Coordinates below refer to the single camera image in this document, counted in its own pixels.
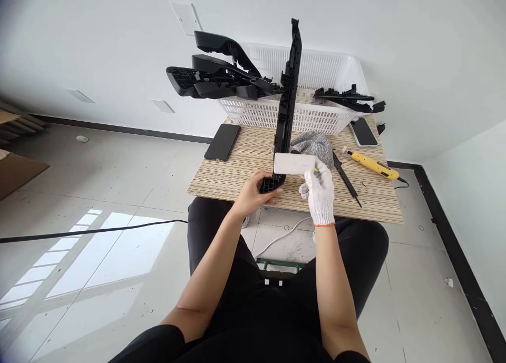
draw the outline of wooden table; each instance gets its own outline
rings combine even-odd
[[[366,117],[376,138],[379,139],[372,116]],[[197,174],[191,181],[187,193],[199,197],[210,197],[220,200],[234,201],[243,183],[257,169],[273,169],[273,155],[270,148],[274,142],[274,129],[240,125],[241,132],[233,147],[230,159],[226,162],[204,160]],[[350,195],[343,179],[336,170],[332,171],[335,186],[334,214],[340,217],[357,218],[378,222],[403,223],[401,208],[397,200],[393,182],[360,165],[349,155],[339,156],[343,146],[351,151],[358,147],[353,135],[346,127],[339,135],[327,135],[335,148],[343,169],[358,193],[357,201]],[[386,164],[381,146],[360,149],[360,152],[372,159]],[[277,198],[275,208],[309,212],[307,200],[300,197],[298,188],[304,179],[296,175],[288,175],[283,184],[284,192]]]

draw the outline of gray tile floor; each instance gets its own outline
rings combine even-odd
[[[75,140],[86,135],[86,144]],[[51,165],[0,202],[0,237],[186,219],[207,145],[55,125],[11,150]],[[373,362],[488,362],[486,346],[411,171],[404,225],[359,320]],[[242,235],[253,254],[308,214],[262,208]],[[313,226],[263,256],[307,262]],[[107,361],[175,305],[188,281],[186,225],[2,245],[0,350],[11,362]],[[454,287],[445,283],[453,279]]]

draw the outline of white sponge block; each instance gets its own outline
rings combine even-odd
[[[314,170],[316,156],[277,152],[274,154],[274,173],[303,175]]]

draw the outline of person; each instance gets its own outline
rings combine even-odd
[[[330,170],[321,161],[317,169],[305,173],[316,258],[290,286],[265,284],[240,235],[243,219],[283,191],[260,194],[271,173],[259,170],[235,203],[194,199],[191,277],[181,298],[111,362],[368,362],[357,318],[385,260],[388,235],[377,222],[335,218]]]

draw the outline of black cable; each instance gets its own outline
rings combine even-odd
[[[410,187],[410,184],[409,184],[406,180],[404,180],[404,179],[402,179],[402,178],[398,178],[398,180],[399,180],[399,181],[402,181],[403,183],[406,183],[407,185],[406,185],[406,186],[404,186],[404,187],[395,187],[394,189],[399,189],[399,188],[409,188],[409,187]]]
[[[98,232],[107,232],[107,231],[130,230],[130,229],[137,229],[137,228],[145,227],[145,226],[153,226],[153,225],[156,225],[156,224],[171,223],[171,222],[188,223],[187,221],[183,221],[183,220],[172,220],[172,221],[160,221],[160,222],[144,223],[144,224],[136,225],[136,226],[125,226],[125,227],[112,228],[112,229],[83,230],[83,231],[71,231],[71,232],[56,233],[56,234],[42,234],[42,235],[37,235],[37,236],[23,236],[23,237],[0,238],[0,244],[1,243],[11,243],[11,242],[24,242],[24,241],[29,241],[29,240],[40,240],[40,239],[50,239],[50,238],[60,238],[60,237],[71,237],[71,236],[74,236],[74,235],[95,234],[95,233],[98,233]]]

